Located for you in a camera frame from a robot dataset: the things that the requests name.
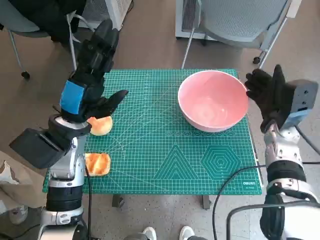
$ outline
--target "floor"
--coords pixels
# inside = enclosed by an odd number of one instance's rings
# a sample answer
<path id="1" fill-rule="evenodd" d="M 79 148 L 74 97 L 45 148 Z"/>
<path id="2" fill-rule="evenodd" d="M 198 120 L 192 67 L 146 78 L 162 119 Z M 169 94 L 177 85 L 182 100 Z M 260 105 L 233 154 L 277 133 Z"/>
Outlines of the floor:
<path id="1" fill-rule="evenodd" d="M 275 64 L 281 64 L 287 80 L 310 79 L 320 83 L 320 1 L 304 0 L 295 19 L 290 19 L 264 66 L 272 73 Z M 16 44 L 31 80 L 20 77 L 10 39 L 7 32 L 0 32 L 0 150 L 28 165 L 17 156 L 8 144 L 25 128 L 47 125 L 48 116 L 55 111 L 68 75 L 72 70 L 71 57 L 59 44 L 49 38 L 31 39 L 17 36 Z M 125 19 L 120 33 L 119 45 L 114 57 L 115 69 L 179 68 L 187 40 L 175 38 L 175 1 L 135 0 L 133 10 Z M 252 58 L 256 50 L 238 49 L 219 42 L 203 47 L 199 41 L 191 45 L 186 68 L 236 68 L 240 79 L 254 69 Z M 259 109 L 250 103 L 249 120 L 260 161 L 264 162 L 264 143 L 259 126 Z M 301 128 L 315 142 L 320 143 L 320 97 L 312 113 L 301 123 Z M 303 141 L 300 142 L 304 161 L 319 159 Z M 307 179 L 320 196 L 320 171 L 316 167 L 305 167 Z M 92 232 L 101 239 L 121 240 L 126 235 L 142 231 L 147 226 L 156 229 L 158 239 L 177 240 L 182 226 L 190 225 L 197 235 L 213 239 L 212 212 L 200 207 L 198 196 L 181 195 L 131 195 L 126 197 L 122 209 L 111 207 L 111 195 L 94 195 L 92 207 Z M 223 196 L 217 208 L 218 239 L 226 234 L 225 219 L 228 212 L 238 206 L 264 201 L 259 196 Z M 88 204 L 87 196 L 83 199 Z M 233 240 L 264 239 L 259 218 L 261 211 L 237 214 L 232 220 Z M 7 226 L 7 216 L 1 216 L 0 230 L 11 235 L 23 232 L 38 220 L 39 212 L 33 211 L 29 221 L 21 227 Z M 36 230 L 21 239 L 32 239 Z"/>

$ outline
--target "beige cloth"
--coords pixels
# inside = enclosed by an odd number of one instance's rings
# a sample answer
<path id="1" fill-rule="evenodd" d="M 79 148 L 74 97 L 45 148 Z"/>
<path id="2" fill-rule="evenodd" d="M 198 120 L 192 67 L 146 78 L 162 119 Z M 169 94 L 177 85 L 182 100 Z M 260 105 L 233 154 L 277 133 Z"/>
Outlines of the beige cloth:
<path id="1" fill-rule="evenodd" d="M 43 207 L 44 177 L 0 151 L 0 214 L 21 205 Z"/>

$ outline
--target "black jacket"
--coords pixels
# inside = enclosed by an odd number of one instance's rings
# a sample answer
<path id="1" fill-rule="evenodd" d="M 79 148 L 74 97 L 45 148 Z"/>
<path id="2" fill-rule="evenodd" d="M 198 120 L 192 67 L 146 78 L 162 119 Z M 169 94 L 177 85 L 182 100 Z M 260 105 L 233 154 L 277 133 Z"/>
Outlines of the black jacket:
<path id="1" fill-rule="evenodd" d="M 9 0 L 10 3 L 28 20 L 46 31 L 52 39 L 68 44 L 69 26 L 66 14 L 76 10 L 82 15 L 86 0 Z M 71 22 L 72 32 L 77 31 L 79 20 Z"/>

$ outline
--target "bun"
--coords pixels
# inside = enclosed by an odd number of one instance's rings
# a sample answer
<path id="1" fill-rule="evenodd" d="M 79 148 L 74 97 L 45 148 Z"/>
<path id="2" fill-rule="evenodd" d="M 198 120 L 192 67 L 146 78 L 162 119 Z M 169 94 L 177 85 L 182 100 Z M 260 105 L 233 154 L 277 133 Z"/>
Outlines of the bun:
<path id="1" fill-rule="evenodd" d="M 95 136 L 108 134 L 113 125 L 111 116 L 106 116 L 99 119 L 96 119 L 94 116 L 92 116 L 87 120 L 87 122 L 92 126 L 90 133 Z"/>
<path id="2" fill-rule="evenodd" d="M 111 159 L 107 153 L 85 153 L 85 165 L 90 176 L 103 176 L 110 171 Z"/>

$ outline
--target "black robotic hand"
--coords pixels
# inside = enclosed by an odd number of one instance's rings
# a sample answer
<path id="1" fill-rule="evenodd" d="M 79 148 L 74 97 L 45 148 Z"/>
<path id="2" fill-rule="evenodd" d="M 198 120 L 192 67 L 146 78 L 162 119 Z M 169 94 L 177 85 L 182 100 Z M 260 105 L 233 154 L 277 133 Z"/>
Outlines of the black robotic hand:
<path id="1" fill-rule="evenodd" d="M 283 104 L 282 94 L 286 80 L 281 66 L 275 66 L 273 76 L 257 68 L 252 73 L 248 73 L 246 78 L 247 81 L 244 83 L 248 88 L 246 94 L 261 110 L 263 118 L 261 131 L 265 133 L 273 121 L 276 121 L 278 125 L 283 124 L 280 109 Z"/>
<path id="2" fill-rule="evenodd" d="M 90 40 L 82 43 L 77 69 L 65 83 L 61 94 L 61 116 L 71 123 L 83 123 L 90 117 L 110 116 L 128 91 L 120 90 L 109 98 L 104 92 L 105 73 L 110 72 L 119 41 L 119 32 L 110 19 L 104 20 Z"/>

